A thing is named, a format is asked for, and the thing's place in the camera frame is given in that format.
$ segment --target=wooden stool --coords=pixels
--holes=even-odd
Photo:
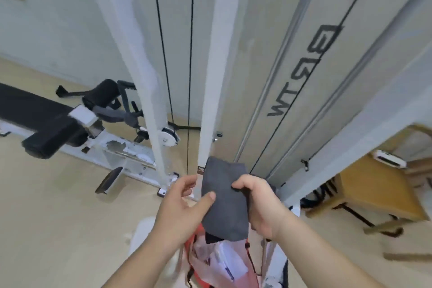
[[[317,216],[345,202],[400,218],[365,228],[365,234],[392,230],[413,221],[429,220],[404,173],[374,160],[370,155],[363,156],[340,172],[335,178],[335,185],[337,194],[307,211],[307,217]]]

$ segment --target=gray cloth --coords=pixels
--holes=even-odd
[[[202,220],[207,233],[228,241],[240,241],[248,237],[247,198],[244,193],[231,187],[245,173],[244,164],[225,162],[213,156],[207,160],[201,193],[216,193],[216,201]]]

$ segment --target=beige floor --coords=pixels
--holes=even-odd
[[[65,83],[0,59],[0,82],[58,100],[58,84]],[[133,130],[107,128],[125,138]],[[186,172],[185,133],[172,151],[173,165]],[[198,135],[193,133],[189,171],[196,169]],[[0,280],[2,287],[100,287],[124,261],[128,237],[144,217],[156,214],[157,188],[126,178],[118,197],[110,202],[94,194],[107,170],[57,153],[50,160],[30,157],[20,138],[0,138]],[[305,219],[334,247],[389,287],[431,287],[432,266],[388,262],[381,256],[382,236],[365,236],[363,225],[342,210]],[[290,267],[290,287],[303,287]]]

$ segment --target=red bag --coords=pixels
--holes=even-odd
[[[259,288],[254,265],[249,255],[247,239],[205,243],[205,231],[200,224],[185,243],[187,260],[191,269],[187,274],[190,287],[192,275],[202,288]],[[224,250],[225,261],[221,261]]]

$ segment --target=black cable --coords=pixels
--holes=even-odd
[[[192,33],[193,33],[193,24],[194,24],[194,0],[191,0],[191,46],[189,52],[189,95],[187,98],[187,126],[190,126],[191,122],[191,75],[192,75]],[[187,129],[187,156],[186,156],[186,174],[189,174],[189,132],[190,129]]]
[[[171,90],[169,88],[169,79],[168,79],[168,68],[166,66],[166,57],[165,57],[165,45],[163,43],[163,34],[162,34],[162,23],[161,23],[161,13],[159,11],[159,0],[156,0],[156,9],[158,11],[158,20],[159,20],[159,33],[161,35],[162,42],[162,54],[163,54],[163,62],[165,65],[165,76],[166,76],[166,85],[168,86],[168,98],[169,98],[169,107],[171,109],[171,120],[174,122],[174,114],[172,112],[172,102],[171,102]]]
[[[353,0],[353,2],[351,3],[351,6],[348,8],[348,10],[346,11],[345,15],[343,16],[342,20],[340,21],[339,25],[337,26],[337,31],[335,32],[335,34],[333,34],[332,38],[330,39],[329,43],[328,43],[328,47],[321,53],[320,57],[318,58],[317,62],[314,64],[313,68],[311,69],[308,77],[306,78],[305,82],[303,82],[303,84],[301,85],[298,93],[295,95],[293,102],[289,105],[288,109],[286,110],[285,114],[283,115],[282,119],[279,121],[279,124],[277,125],[276,129],[274,129],[270,139],[267,141],[266,145],[264,146],[264,149],[262,150],[260,156],[258,157],[258,159],[256,160],[254,166],[252,167],[251,171],[249,172],[250,174],[252,173],[252,171],[254,170],[256,164],[258,163],[258,161],[260,160],[261,156],[264,154],[265,150],[267,149],[270,141],[273,139],[273,136],[275,135],[276,131],[279,129],[280,125],[282,124],[282,122],[285,119],[285,116],[288,114],[289,110],[291,109],[292,105],[295,103],[295,100],[297,99],[297,97],[299,96],[301,90],[303,89],[303,87],[305,86],[306,82],[308,82],[309,78],[311,77],[312,73],[314,72],[315,68],[317,67],[317,65],[321,62],[322,57],[325,55],[325,53],[330,49],[330,47],[333,45],[333,43],[336,41],[337,37],[339,36],[339,33],[342,31],[342,25],[343,22],[345,22],[345,20],[347,19],[349,13],[352,11],[354,5],[356,4],[357,0]]]

